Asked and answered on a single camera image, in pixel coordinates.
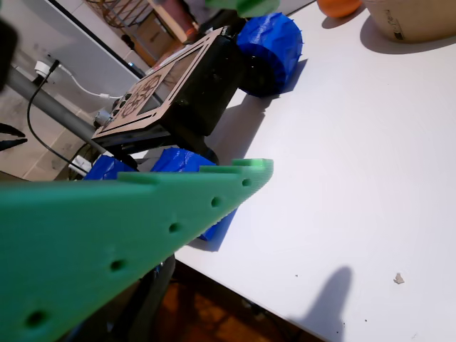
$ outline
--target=wooden floor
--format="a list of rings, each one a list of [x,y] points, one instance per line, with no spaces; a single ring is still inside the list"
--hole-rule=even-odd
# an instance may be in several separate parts
[[[272,342],[319,339],[178,263],[158,314],[156,339],[169,342]]]

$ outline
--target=blue wheel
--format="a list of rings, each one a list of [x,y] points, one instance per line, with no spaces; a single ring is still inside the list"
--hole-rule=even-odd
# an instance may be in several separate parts
[[[240,88],[254,96],[282,92],[302,50],[301,31],[281,13],[248,21],[237,37],[247,60],[247,73]]]

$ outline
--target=gray pipe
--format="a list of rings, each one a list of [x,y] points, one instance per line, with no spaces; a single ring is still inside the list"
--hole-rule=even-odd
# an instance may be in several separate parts
[[[26,76],[22,75],[11,66],[9,67],[9,77],[6,84],[19,93],[19,95],[23,96],[26,100],[30,100],[37,88],[36,85],[29,81]],[[70,130],[74,135],[80,137],[86,143],[96,148],[100,153],[105,152],[104,148],[92,140],[95,128],[83,119],[74,115],[70,110],[61,105],[57,100],[54,100],[44,90],[40,90],[38,94],[36,94],[33,100],[33,105],[41,109],[45,114],[49,115],[63,127]]]

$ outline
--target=cardboard box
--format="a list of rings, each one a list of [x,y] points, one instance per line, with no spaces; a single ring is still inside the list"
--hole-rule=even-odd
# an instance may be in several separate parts
[[[141,23],[135,33],[140,39],[138,41],[132,37],[135,50],[149,66],[153,66],[165,52],[175,46],[174,38],[153,13]],[[146,49],[152,52],[157,59],[153,58]]]

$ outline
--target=orange object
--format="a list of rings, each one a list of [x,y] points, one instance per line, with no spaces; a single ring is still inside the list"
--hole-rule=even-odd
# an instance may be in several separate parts
[[[318,7],[331,18],[352,14],[361,6],[361,0],[317,0]]]

